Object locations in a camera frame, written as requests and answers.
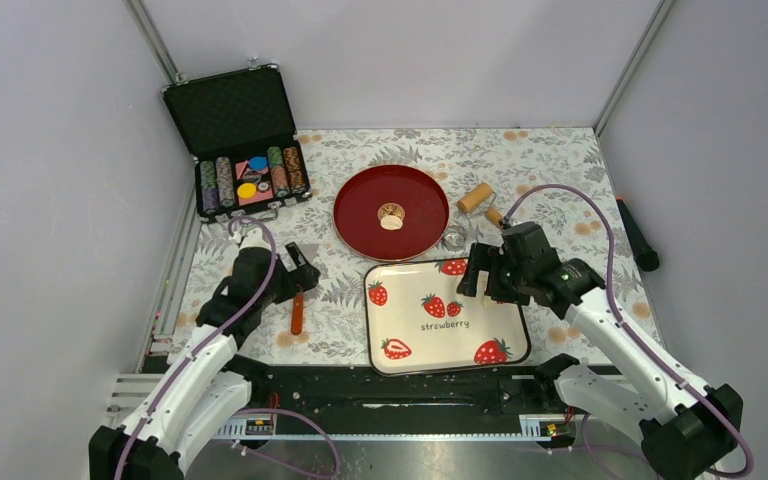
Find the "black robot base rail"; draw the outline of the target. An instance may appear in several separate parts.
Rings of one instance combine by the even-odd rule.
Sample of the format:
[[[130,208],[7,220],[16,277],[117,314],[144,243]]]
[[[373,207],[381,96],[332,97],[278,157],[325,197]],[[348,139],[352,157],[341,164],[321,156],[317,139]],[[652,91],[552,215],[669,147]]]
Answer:
[[[265,386],[242,413],[287,415],[306,422],[324,414],[368,409],[455,408],[471,415],[561,416],[576,422],[584,413],[550,392],[533,366],[480,367],[449,373],[384,376],[371,367],[268,366]]]

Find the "silver tape roll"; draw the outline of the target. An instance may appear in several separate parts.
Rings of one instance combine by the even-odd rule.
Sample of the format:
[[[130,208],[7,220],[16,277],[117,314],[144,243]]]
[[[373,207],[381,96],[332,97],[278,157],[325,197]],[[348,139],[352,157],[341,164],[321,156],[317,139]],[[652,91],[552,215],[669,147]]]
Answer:
[[[460,225],[447,227],[441,238],[442,247],[451,252],[462,251],[466,247],[468,231]]]

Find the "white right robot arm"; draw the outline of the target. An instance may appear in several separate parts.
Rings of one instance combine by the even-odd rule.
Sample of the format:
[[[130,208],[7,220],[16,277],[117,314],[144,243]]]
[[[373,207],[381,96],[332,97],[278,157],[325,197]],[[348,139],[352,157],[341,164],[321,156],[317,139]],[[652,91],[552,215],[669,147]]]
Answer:
[[[486,273],[485,288],[478,286]],[[663,479],[695,479],[739,446],[743,401],[683,367],[619,308],[608,283],[580,259],[561,260],[533,222],[509,227],[499,246],[474,243],[458,293],[539,305],[580,330],[621,373],[620,385],[559,354],[536,368],[543,410],[565,405],[593,414],[639,443]]]

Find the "wooden dough roller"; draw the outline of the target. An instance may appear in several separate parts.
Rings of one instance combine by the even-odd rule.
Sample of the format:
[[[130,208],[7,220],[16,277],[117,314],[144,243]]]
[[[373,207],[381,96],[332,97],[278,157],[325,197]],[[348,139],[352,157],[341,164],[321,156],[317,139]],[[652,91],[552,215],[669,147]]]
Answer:
[[[458,212],[466,218],[483,217],[494,227],[502,230],[504,218],[495,206],[497,193],[487,183],[480,183],[464,194],[456,203]]]

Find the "square strawberry ceramic plate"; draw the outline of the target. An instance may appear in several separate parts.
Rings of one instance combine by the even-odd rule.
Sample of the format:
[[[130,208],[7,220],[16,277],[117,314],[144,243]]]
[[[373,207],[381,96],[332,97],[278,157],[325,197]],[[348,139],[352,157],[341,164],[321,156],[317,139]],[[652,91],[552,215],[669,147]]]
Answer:
[[[382,264],[364,279],[371,366],[381,375],[432,373],[514,364],[531,342],[519,306],[456,288],[465,258]]]

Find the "round red lacquer tray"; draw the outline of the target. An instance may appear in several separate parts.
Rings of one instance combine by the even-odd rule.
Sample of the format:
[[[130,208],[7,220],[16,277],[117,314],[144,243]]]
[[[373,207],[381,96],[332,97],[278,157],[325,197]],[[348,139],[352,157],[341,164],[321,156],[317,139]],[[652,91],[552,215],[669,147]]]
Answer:
[[[397,215],[403,228],[380,226],[385,215]],[[450,218],[441,186],[423,171],[404,165],[365,169],[339,190],[333,222],[340,239],[354,252],[378,261],[404,261],[434,247]]]

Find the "round cut dough wrapper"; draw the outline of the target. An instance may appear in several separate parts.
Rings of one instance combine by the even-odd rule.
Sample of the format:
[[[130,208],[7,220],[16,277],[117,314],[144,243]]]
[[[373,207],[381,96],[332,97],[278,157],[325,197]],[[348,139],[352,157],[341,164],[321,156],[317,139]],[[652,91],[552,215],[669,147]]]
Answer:
[[[403,228],[403,220],[397,215],[385,215],[380,219],[380,226],[387,231],[397,231]]]

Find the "black poker chip case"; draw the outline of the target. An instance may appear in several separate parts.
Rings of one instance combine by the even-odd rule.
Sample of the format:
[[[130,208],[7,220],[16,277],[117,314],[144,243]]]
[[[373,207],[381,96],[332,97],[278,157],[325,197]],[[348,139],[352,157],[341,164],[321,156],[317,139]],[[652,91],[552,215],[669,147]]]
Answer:
[[[311,198],[278,65],[168,85],[161,97],[194,162],[201,222],[226,222]]]

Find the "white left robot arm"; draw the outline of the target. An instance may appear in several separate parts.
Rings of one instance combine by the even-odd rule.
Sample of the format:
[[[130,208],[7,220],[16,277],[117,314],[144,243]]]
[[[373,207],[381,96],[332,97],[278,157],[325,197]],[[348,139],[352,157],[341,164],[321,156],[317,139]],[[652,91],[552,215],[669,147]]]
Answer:
[[[230,275],[198,313],[177,360],[116,427],[88,445],[92,479],[181,479],[207,442],[237,411],[269,401],[265,367],[238,351],[273,304],[314,289],[320,272],[294,242],[287,268],[263,227],[245,235]]]

